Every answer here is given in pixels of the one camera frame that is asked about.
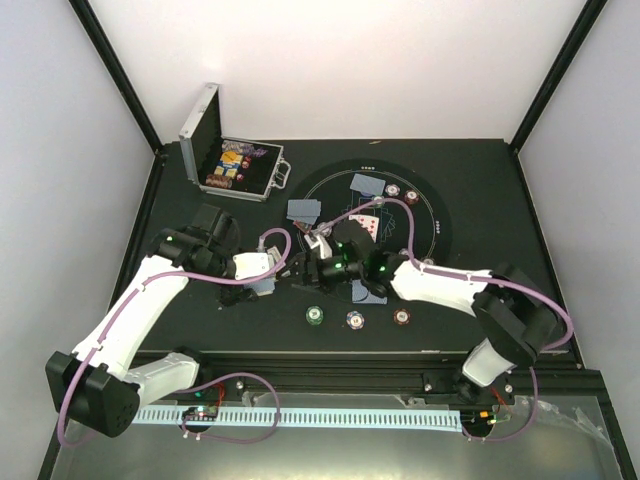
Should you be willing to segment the dealt card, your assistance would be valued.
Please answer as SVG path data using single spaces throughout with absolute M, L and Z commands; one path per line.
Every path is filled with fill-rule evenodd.
M 381 196 L 385 191 L 383 179 L 356 173 L 351 181 L 350 189 L 368 196 Z
M 354 304 L 374 304 L 386 305 L 388 299 L 386 297 L 378 297 L 373 295 L 368 289 L 352 289 L 352 302 Z
M 296 219 L 309 216 L 308 202 L 304 199 L 292 199 L 287 203 L 286 217 Z

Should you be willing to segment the blue backed card deck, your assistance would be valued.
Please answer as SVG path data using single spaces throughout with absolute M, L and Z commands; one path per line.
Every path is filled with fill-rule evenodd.
M 276 282 L 273 279 L 263 279 L 251 286 L 251 289 L 258 296 L 266 296 L 274 293 L 276 288 Z

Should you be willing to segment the brown poker chip stack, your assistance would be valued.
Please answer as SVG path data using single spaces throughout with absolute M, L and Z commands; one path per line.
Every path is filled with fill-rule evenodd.
M 393 321 L 397 325 L 407 325 L 410 322 L 410 312 L 406 309 L 398 309 L 394 311 Z

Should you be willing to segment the blue white chip stack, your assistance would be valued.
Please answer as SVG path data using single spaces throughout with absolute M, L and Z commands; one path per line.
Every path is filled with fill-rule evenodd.
M 351 311 L 346 315 L 346 324 L 352 330 L 359 330 L 364 327 L 365 319 L 358 311 Z

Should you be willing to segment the green poker chip stack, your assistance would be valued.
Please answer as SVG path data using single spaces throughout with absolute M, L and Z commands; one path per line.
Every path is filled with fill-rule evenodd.
M 318 326 L 324 320 L 324 312 L 321 307 L 313 305 L 307 308 L 305 318 L 310 325 Z

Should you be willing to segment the blue white chip top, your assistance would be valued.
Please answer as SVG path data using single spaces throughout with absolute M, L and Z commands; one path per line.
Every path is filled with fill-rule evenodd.
M 385 193 L 389 197 L 397 197 L 400 194 L 400 192 L 401 192 L 401 189 L 396 184 L 388 184 L 385 187 Z

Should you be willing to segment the red triangular all-in marker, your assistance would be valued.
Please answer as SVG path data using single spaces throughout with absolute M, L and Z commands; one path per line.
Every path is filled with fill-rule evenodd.
M 309 231 L 309 225 L 304 222 L 295 221 L 294 226 L 303 233 L 307 233 Z

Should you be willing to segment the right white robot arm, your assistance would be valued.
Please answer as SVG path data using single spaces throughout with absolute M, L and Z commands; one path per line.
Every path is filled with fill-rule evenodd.
M 476 403 L 514 367 L 531 367 L 546 348 L 559 315 L 528 285 L 511 282 L 509 268 L 465 273 L 412 261 L 408 254 L 376 251 L 366 259 L 322 259 L 303 252 L 280 274 L 309 288 L 330 291 L 360 281 L 374 296 L 427 302 L 475 318 L 484 339 L 467 355 L 454 379 L 457 396 Z

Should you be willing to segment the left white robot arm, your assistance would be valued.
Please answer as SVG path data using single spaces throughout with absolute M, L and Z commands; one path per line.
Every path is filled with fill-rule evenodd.
M 263 233 L 254 252 L 226 245 L 233 220 L 165 229 L 154 239 L 133 280 L 99 325 L 69 354 L 55 352 L 45 372 L 58 411 L 59 443 L 71 446 L 66 426 L 74 420 L 108 437 L 123 433 L 139 409 L 173 393 L 207 397 L 215 379 L 189 350 L 134 368 L 131 363 L 163 311 L 192 280 L 243 288 L 274 276 L 285 260 L 271 261 L 265 249 L 274 229 Z

